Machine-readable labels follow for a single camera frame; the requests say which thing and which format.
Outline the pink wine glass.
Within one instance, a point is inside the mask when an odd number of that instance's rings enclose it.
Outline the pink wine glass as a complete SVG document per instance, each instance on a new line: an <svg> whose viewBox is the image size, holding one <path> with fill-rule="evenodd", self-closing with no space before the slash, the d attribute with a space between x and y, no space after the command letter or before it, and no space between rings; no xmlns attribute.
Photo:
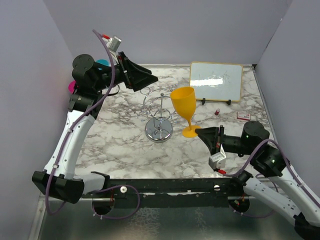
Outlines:
<svg viewBox="0 0 320 240"><path fill-rule="evenodd" d="M74 92L75 85L76 85L76 81L75 81L75 80L73 80L72 82L70 82L69 85L68 85L68 91L69 91L71 94Z"/></svg>

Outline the yellow wine glass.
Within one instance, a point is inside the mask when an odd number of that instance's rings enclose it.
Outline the yellow wine glass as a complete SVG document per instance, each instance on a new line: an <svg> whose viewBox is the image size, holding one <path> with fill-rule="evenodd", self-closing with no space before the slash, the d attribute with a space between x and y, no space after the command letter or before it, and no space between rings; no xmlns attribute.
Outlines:
<svg viewBox="0 0 320 240"><path fill-rule="evenodd" d="M177 88L171 92L170 99L177 114L188 123L188 126L182 130L182 135L185 138L197 137L196 129L201 127L192 124L192 117L196 111L195 90L190 86Z"/></svg>

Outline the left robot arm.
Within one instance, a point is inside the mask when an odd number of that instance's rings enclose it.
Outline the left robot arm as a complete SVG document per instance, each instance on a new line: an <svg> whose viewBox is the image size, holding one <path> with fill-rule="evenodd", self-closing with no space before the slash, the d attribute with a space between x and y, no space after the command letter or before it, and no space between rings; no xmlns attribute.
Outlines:
<svg viewBox="0 0 320 240"><path fill-rule="evenodd" d="M44 169L32 175L32 182L42 194L75 204L86 193L94 192L101 198L110 193L110 177L106 174L93 171L83 177L75 176L80 150L104 101L103 90L124 83L137 92L158 81L151 70L130 61L123 52L118 53L117 60L114 67L100 64L88 54L73 60L75 87L63 132Z"/></svg>

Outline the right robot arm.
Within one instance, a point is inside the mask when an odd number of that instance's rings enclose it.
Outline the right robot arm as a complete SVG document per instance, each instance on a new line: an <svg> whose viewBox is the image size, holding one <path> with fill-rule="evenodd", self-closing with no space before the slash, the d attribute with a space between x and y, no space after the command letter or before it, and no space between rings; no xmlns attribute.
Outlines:
<svg viewBox="0 0 320 240"><path fill-rule="evenodd" d="M268 205L304 240L320 238L320 198L260 122L246 122L240 137L226 135L223 126L197 128L195 133L210 151L210 167L230 178L234 195L245 193ZM222 170L226 153L247 155L248 159L236 173L227 174Z"/></svg>

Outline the blue wine glass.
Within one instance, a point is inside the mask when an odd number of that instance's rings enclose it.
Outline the blue wine glass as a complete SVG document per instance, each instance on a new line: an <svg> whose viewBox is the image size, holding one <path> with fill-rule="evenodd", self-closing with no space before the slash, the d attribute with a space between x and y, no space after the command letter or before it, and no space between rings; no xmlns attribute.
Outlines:
<svg viewBox="0 0 320 240"><path fill-rule="evenodd" d="M107 67L110 67L110 62L106 59L98 59L95 61L96 63L99 63L101 65L104 65L104 66L107 66Z"/></svg>

